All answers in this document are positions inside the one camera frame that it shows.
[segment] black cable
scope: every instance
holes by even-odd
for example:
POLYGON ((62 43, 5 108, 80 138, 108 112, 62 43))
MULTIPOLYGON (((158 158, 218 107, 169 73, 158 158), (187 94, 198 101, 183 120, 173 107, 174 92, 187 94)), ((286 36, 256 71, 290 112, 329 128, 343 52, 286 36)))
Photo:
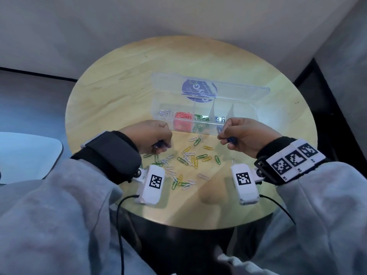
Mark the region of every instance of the black cable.
POLYGON ((121 275, 124 275, 124 251, 123 251, 123 247, 122 247, 122 240, 121 240, 121 233, 119 230, 119 210, 121 207, 121 204, 124 202, 124 200, 128 199, 128 198, 138 198, 139 195, 131 195, 131 196, 127 196, 125 198, 123 198, 119 205, 117 206, 117 213, 116 213, 116 229, 117 229, 117 235, 119 236, 119 244, 120 244, 120 255, 121 255, 121 275))
POLYGON ((276 200, 273 200, 272 198, 268 197, 268 196, 264 196, 264 195, 259 195, 260 198, 267 198, 269 200, 271 200, 273 203, 276 203, 278 207, 280 207, 287 215, 289 218, 291 218, 292 222, 296 225, 295 221, 293 220, 293 218, 291 217, 291 215, 288 213, 288 211, 285 210, 284 207, 282 207, 276 200))

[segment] gray sweatshirt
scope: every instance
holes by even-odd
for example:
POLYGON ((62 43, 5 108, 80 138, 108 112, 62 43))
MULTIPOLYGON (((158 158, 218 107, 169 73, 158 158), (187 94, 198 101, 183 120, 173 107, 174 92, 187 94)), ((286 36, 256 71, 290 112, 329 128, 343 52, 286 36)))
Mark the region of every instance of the gray sweatshirt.
MULTIPOLYGON (((324 163, 277 187, 296 226, 277 210, 251 262, 237 274, 366 274, 367 181, 324 163)), ((45 180, 0 188, 0 274, 121 274, 109 205, 121 189, 85 161, 68 159, 45 180)), ((125 274, 155 274, 123 240, 125 274)))

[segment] fist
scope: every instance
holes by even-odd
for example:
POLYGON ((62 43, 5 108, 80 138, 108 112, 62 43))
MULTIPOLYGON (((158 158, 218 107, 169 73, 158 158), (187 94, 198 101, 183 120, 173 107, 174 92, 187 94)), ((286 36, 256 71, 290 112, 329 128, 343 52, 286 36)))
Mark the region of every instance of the fist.
POLYGON ((171 147, 172 131, 163 121, 147 120, 126 126, 119 130, 136 145, 139 153, 155 153, 167 151, 167 147, 153 148, 159 140, 163 140, 168 148, 171 147))
POLYGON ((273 140, 282 137, 282 134, 267 125, 247 118, 230 118, 218 134, 221 144, 228 143, 227 138, 238 138, 238 144, 228 144, 229 150, 240 151, 256 158, 257 153, 273 140))

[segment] clear plastic box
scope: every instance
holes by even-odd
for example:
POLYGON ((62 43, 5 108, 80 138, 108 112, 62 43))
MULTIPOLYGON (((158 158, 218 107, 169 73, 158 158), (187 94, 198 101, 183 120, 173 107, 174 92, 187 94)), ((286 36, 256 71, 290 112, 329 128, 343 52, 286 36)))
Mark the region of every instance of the clear plastic box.
POLYGON ((167 122, 171 130, 210 135, 217 135, 228 118, 257 120, 255 102, 270 92, 268 87, 166 73, 153 73, 152 83, 155 120, 167 122))

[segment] round wooden table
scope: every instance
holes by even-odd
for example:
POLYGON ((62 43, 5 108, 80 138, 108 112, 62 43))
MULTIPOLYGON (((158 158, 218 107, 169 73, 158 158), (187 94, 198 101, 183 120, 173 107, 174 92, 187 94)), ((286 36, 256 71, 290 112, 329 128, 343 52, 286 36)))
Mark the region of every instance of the round wooden table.
MULTIPOLYGON (((71 151, 104 130, 117 130, 142 120, 152 119, 151 74, 178 73, 229 83, 269 87, 270 94, 257 106, 258 120, 285 136, 304 138, 317 146, 317 132, 311 111, 297 88, 280 71, 256 55, 233 45, 195 36, 162 36, 122 46, 97 60, 76 83, 67 103, 65 125, 71 151)), ((193 146, 188 142, 197 134, 173 131, 169 154, 180 155, 193 146)), ((216 136, 204 135, 191 151, 210 154, 213 159, 199 161, 199 168, 186 166, 176 157, 170 160, 184 180, 197 180, 193 188, 171 189, 165 179, 162 196, 156 206, 138 205, 126 200, 123 207, 145 219, 180 228, 212 230, 245 224, 262 218, 276 209, 271 201, 260 199, 255 205, 241 206, 230 171, 231 160, 253 166, 254 159, 229 151, 216 136), (213 151, 203 146, 214 147, 213 151), (214 160, 217 154, 222 164, 214 160), (211 177, 206 181, 197 176, 211 177)), ((154 157, 144 158, 143 165, 154 157)), ((124 196, 135 194, 137 183, 123 183, 124 196)), ((259 193, 281 201, 275 187, 258 185, 259 193)))

